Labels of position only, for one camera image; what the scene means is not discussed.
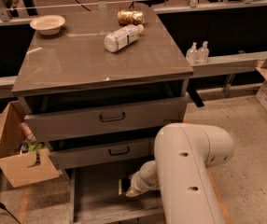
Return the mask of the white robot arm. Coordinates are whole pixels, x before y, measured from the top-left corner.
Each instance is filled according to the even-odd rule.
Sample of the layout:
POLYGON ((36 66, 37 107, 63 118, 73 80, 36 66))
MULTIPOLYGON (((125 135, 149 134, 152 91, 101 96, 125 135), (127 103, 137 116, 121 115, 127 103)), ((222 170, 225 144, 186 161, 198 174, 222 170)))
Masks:
POLYGON ((154 159, 119 186, 128 197, 159 190, 167 224, 225 224, 207 169, 232 158, 234 141, 210 125, 173 123, 161 128, 154 159))

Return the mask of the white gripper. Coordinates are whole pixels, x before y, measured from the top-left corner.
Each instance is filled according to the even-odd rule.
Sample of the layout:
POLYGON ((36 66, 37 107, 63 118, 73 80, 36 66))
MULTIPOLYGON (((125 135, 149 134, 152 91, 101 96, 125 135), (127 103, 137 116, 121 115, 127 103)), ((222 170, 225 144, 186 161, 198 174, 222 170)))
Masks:
POLYGON ((140 172, 130 175, 131 186, 125 193, 126 197, 133 198, 148 191, 148 183, 141 177, 140 172))

